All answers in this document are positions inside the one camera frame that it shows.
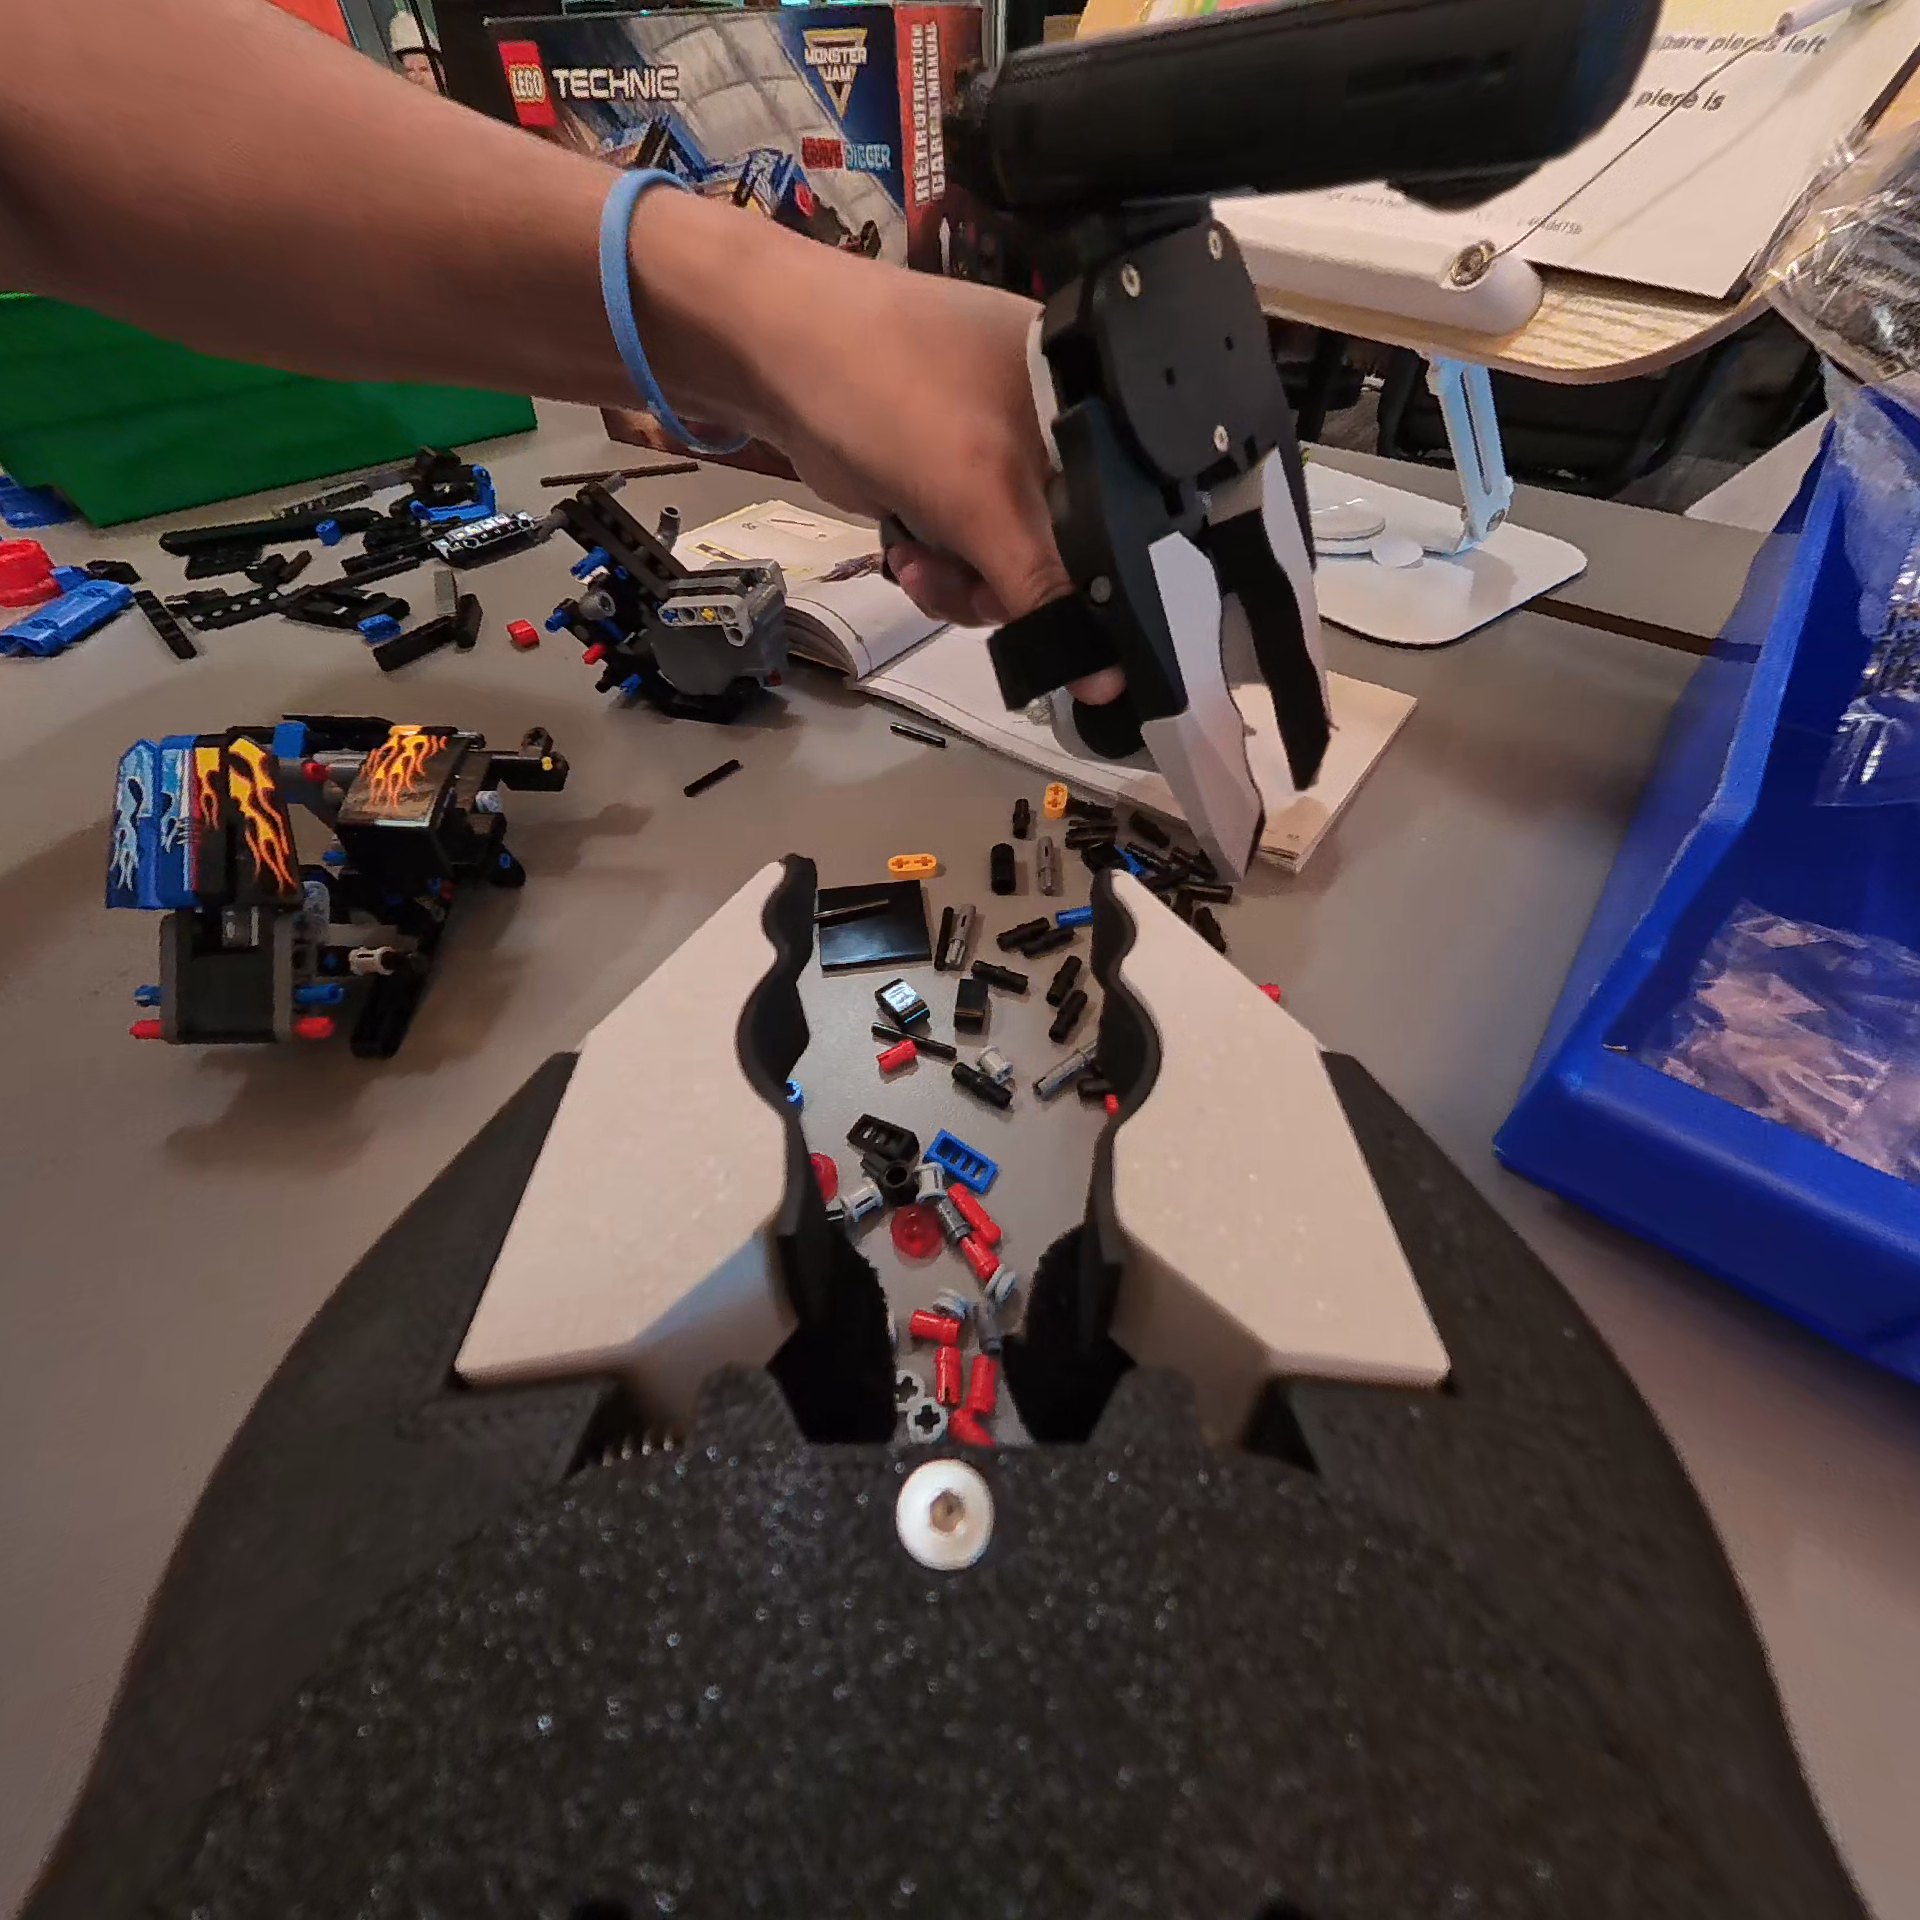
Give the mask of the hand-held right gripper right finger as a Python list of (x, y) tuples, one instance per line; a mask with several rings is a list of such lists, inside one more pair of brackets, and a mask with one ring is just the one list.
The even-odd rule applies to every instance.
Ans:
[(1201, 1433), (1255, 1443), (1287, 1385), (1434, 1393), (1449, 1353), (1329, 1059), (1134, 875), (1092, 889), (1104, 1118), (1080, 1230), (1003, 1352), (1033, 1443), (1091, 1440), (1134, 1370), (1187, 1382)]

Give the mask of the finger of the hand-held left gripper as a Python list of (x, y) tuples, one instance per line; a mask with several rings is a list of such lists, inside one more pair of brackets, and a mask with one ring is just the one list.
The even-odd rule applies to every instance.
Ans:
[(1244, 719), (1273, 713), (1287, 779), (1315, 788), (1334, 738), (1300, 450), (1278, 443), (1208, 506), (1223, 678)]
[(1247, 727), (1220, 656), (1220, 591), (1209, 559), (1179, 532), (1148, 548), (1179, 671), (1179, 712), (1146, 722), (1146, 751), (1195, 841), (1223, 875), (1244, 880), (1259, 850), (1265, 802)]

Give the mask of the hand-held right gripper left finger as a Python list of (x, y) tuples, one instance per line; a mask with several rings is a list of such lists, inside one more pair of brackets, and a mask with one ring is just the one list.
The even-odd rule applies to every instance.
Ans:
[(752, 875), (579, 1048), (456, 1359), (471, 1388), (604, 1379), (689, 1433), (762, 1370), (816, 1443), (897, 1431), (889, 1311), (831, 1224), (787, 1081), (819, 875)]

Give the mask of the pile of small lego pins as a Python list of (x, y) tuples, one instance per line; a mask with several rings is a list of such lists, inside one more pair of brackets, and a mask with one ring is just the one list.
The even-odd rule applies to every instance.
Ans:
[[(1098, 1067), (1091, 921), (1092, 906), (1063, 929), (1025, 923), (1014, 968), (977, 955), (971, 972), (951, 976), (954, 1044), (929, 1039), (914, 982), (879, 986), (876, 1028), (889, 1048), (862, 1095), (919, 1100), (916, 1118), (854, 1120), (838, 1201), (816, 1160), (831, 1224), (881, 1281), (894, 1359), (897, 1345), (934, 1353), (924, 1411), (935, 1439), (956, 1444), (993, 1444), (998, 1403), (1015, 1406), (1006, 1345), (1043, 1257), (1084, 1224), (1092, 1148), (1118, 1106)], [(1172, 1371), (1134, 1370), (1113, 1399), (1124, 1433), (1170, 1433), (1183, 1452), (1235, 1448), (1201, 1433), (1194, 1393)], [(1106, 1448), (1108, 1406), (1087, 1443)]]

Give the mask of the flame-printed lego truck body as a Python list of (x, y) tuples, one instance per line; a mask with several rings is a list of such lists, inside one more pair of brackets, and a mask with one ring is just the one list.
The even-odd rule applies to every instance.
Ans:
[(463, 727), (289, 713), (131, 744), (112, 784), (107, 908), (161, 918), (132, 1040), (404, 1044), (448, 921), (478, 886), (518, 889), (506, 794), (560, 794), (544, 730), (512, 753)]

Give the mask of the lego instruction booklet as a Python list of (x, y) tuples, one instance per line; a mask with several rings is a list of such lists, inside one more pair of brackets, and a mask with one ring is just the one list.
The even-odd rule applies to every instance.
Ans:
[[(779, 564), (790, 651), (844, 674), (870, 697), (916, 713), (1080, 794), (1138, 807), (1177, 826), (1187, 822), (1161, 775), (1067, 753), (1044, 716), (1003, 710), (987, 633), (942, 626), (919, 612), (881, 574), (872, 528), (790, 502), (762, 502), (679, 530), (674, 552), (692, 570)], [(1329, 695), (1329, 759), (1315, 788), (1298, 798), (1290, 788), (1278, 726), (1255, 713), (1248, 688), (1235, 694), (1265, 798), (1259, 850), (1295, 873), (1315, 858), (1418, 710), (1415, 697), (1401, 691), (1337, 672), (1329, 674)]]

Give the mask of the black flat lego panel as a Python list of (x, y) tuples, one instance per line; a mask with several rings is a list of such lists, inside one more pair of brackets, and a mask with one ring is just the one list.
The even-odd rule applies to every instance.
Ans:
[(929, 906), (922, 880), (824, 887), (815, 908), (825, 975), (930, 963)]

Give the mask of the lego set box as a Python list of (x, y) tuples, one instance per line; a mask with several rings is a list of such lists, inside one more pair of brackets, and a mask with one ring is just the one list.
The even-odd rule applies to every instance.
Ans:
[(982, 4), (489, 16), (522, 129), (831, 250), (948, 273), (945, 120)]

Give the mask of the blue lego panel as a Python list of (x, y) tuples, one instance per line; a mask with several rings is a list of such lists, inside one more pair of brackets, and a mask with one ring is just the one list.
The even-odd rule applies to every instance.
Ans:
[(56, 602), (2, 630), (2, 659), (50, 659), (98, 633), (135, 603), (129, 583), (78, 578)]

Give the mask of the person's left hand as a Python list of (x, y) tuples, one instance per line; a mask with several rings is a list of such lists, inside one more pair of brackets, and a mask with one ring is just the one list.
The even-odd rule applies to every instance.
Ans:
[(679, 319), (695, 347), (667, 390), (827, 502), (899, 519), (894, 572), (926, 612), (1002, 626), (1066, 602), (1028, 375), (1038, 305), (775, 234)]

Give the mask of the white tablet stand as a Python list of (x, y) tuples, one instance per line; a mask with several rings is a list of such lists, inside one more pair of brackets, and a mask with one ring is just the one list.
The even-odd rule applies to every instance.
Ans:
[(1439, 359), (1441, 402), (1460, 502), (1387, 488), (1304, 457), (1319, 616), (1401, 649), (1451, 644), (1585, 574), (1575, 544), (1514, 527), (1489, 368)]

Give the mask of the blue plastic bin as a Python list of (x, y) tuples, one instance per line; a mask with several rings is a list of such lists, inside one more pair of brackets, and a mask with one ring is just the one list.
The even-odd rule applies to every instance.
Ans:
[(1916, 420), (1894, 401), (1835, 401), (1495, 1152), (1916, 1384)]

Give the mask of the wooden board with paper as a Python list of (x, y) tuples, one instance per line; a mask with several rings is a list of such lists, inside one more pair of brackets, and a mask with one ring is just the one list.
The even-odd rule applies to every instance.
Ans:
[(1601, 134), (1481, 209), (1383, 184), (1220, 200), (1267, 306), (1489, 368), (1547, 368), (1555, 299), (1743, 295), (1746, 268), (1852, 134), (1916, 75), (1918, 4), (1670, 3)]

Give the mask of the blue wristband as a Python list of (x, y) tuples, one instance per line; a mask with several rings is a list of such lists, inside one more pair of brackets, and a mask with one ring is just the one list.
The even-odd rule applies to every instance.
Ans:
[(600, 292), (618, 359), (625, 366), (643, 407), (689, 450), (689, 455), (718, 463), (740, 452), (750, 443), (750, 438), (728, 435), (722, 430), (712, 435), (681, 420), (660, 390), (635, 320), (631, 260), (633, 215), (640, 198), (660, 185), (674, 188), (683, 194), (691, 192), (686, 178), (660, 167), (631, 167), (614, 174), (596, 227)]

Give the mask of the clear plastic bag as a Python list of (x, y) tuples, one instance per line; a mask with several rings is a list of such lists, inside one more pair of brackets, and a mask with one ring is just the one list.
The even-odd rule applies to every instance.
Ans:
[(1865, 643), (1816, 801), (1918, 802), (1916, 129), (1835, 158), (1767, 256), (1767, 303), (1823, 362)]

